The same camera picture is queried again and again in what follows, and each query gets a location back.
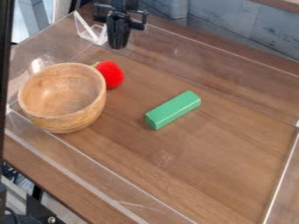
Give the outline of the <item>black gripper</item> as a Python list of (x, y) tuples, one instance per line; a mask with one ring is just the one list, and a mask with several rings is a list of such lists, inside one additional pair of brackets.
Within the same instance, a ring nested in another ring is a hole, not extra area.
[[(134, 22), (130, 14), (141, 16), (141, 21)], [(93, 3), (93, 20), (106, 23), (106, 38), (112, 49), (126, 46), (130, 28), (138, 31), (145, 29), (148, 11), (138, 9), (137, 2)], [(116, 19), (118, 19), (118, 43)]]

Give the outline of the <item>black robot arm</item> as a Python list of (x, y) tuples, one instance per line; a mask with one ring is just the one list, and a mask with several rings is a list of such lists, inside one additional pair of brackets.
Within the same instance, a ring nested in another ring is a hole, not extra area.
[(94, 0), (93, 20), (106, 24), (106, 40), (112, 49), (126, 46), (130, 30), (145, 30), (148, 11), (138, 9), (138, 0)]

